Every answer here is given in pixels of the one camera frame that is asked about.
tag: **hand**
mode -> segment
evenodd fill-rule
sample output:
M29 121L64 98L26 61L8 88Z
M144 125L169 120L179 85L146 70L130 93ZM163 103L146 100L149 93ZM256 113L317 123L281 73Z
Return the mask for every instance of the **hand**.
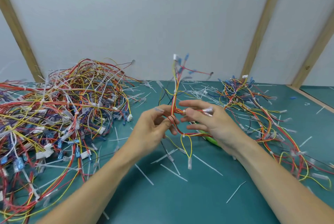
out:
M240 146L243 146L249 140L253 141L240 129L221 106L212 105L202 100L180 101L179 106L190 107L186 109L186 116L181 118L181 122L196 121L200 123L187 125L187 129L210 133L218 145L228 154L236 155L236 151ZM212 117L196 111L209 107L213 108Z
M170 115L171 108L172 106L163 104L141 114L124 145L130 149L131 154L135 155L135 159L139 160L151 153L158 146L161 139L165 137L165 132L168 129L173 135L177 134L173 124L179 124L180 121L175 116Z

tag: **right hand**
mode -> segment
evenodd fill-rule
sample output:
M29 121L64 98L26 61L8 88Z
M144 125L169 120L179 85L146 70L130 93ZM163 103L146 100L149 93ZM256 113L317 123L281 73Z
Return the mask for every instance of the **right hand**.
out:
M186 115L181 118L181 122L196 121L200 123L187 125L187 129L210 133L218 145L228 154L236 155L239 147L242 147L249 140L253 141L240 129L221 106L202 100L180 101L179 106L189 107L185 111ZM209 107L213 108L212 117L196 111Z

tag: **wooden post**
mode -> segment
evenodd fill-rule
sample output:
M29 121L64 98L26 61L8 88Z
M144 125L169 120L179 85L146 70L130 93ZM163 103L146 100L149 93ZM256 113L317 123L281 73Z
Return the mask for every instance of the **wooden post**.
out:
M0 0L0 9L36 82L44 82L34 53L15 14L10 0Z
M252 69L256 54L260 48L263 36L265 35L265 31L267 30L269 21L273 15L277 1L278 0L267 0L265 3L265 8L262 11L260 21L253 36L253 41L249 48L244 67L241 71L240 79L243 75L251 72L250 70Z
M324 51L327 43L331 39L334 33L334 9L332 14L329 16L325 26L320 32L318 39L314 43L310 53L307 55L302 67L299 69L297 75L295 76L294 81L292 82L292 86L295 88L300 88L300 86L305 81L307 75L312 70L316 61L320 57L321 53Z

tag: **white wall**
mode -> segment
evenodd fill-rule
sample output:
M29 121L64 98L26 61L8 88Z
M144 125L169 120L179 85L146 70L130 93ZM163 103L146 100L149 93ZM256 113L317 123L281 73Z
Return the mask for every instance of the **white wall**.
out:
M27 79L35 82L5 18L0 11L0 82Z
M334 0L279 0L251 76L291 84L334 7Z
M334 35L305 79L306 86L334 86Z
M226 79L239 76L266 0L11 1L44 75L110 57L135 59L138 79L169 79L173 53L189 52L191 69Z

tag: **teal work mat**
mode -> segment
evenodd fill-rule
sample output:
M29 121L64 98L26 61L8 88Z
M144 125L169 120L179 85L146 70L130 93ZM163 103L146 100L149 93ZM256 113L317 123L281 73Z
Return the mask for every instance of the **teal work mat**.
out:
M174 82L162 82L167 89L172 92L174 90ZM179 90L203 89L203 86L209 85L222 89L220 82L184 82ZM140 85L134 93L127 91L127 94L138 94L144 92L147 100L142 104L134 104L131 106L133 121L126 123L123 126L122 121L115 121L114 126L117 128L119 138L128 137L138 120L140 114L150 108L158 105L161 88L156 82L150 82L152 88ZM316 114L321 106L311 102L303 95L284 85L265 85L255 84L261 91L267 91L267 95L277 96L277 100L272 101L270 105L265 100L260 100L260 104L270 110L288 110L282 113L282 120L293 118L284 123L284 127L291 130L296 130L297 133L290 133L297 145L301 145L306 139L308 140L302 147L301 151L307 151L307 154L312 158L324 163L334 163L333 149L334 141L332 136L332 125L334 114L326 109ZM188 99L186 94L179 94L179 100ZM165 98L161 101L162 104L168 104L169 99ZM244 127L249 126L249 119L240 118L240 122ZM187 123L179 126L181 131L186 130ZM255 129L259 125L251 122L251 126ZM170 132L167 135L180 146L180 136L172 136ZM117 142L108 141L116 139L115 129L111 129L110 134L106 137L106 141L101 139L94 140L94 144L100 148L101 156L112 153ZM186 149L190 149L190 142L184 138ZM168 151L175 149L175 146L168 140L163 139L163 143ZM272 210L262 197L261 193L256 188L248 173L242 165L232 159L221 148L205 141L201 137L195 137L192 140L193 154L198 158L215 168L222 175L205 165L199 159L192 157L192 170L187 168L187 157L180 151L175 151L172 157L181 174L187 181L177 177L160 164L165 165L172 171L176 172L173 164L164 158L158 163L153 161L165 155L161 145L142 160L137 165L145 175L152 181L152 185L136 168L132 167L129 173L119 184L113 198L105 209L106 215L98 220L98 223L113 223L113 224L130 224L130 223L145 223L145 224L170 224L170 223L249 223L249 224L278 224L278 220ZM100 164L105 164L112 155L102 157ZM56 178L62 170L55 168L47 168L43 176L36 178L36 184L40 186L51 179ZM63 183L69 181L73 177L75 171L70 171L64 179ZM246 181L232 199L226 204L233 192L238 186ZM74 190L82 185L81 177L77 177L73 185L64 194L60 201L64 201L66 197L73 193ZM334 207L334 193L322 189L314 181L308 179L302 182L305 186L309 186L312 191L325 203ZM59 190L59 194L54 196L54 199L59 197L64 192L64 188ZM37 205L35 211L42 208ZM31 223L35 223L37 219L45 215L50 209L31 216Z
M300 89L334 108L334 87L301 86Z

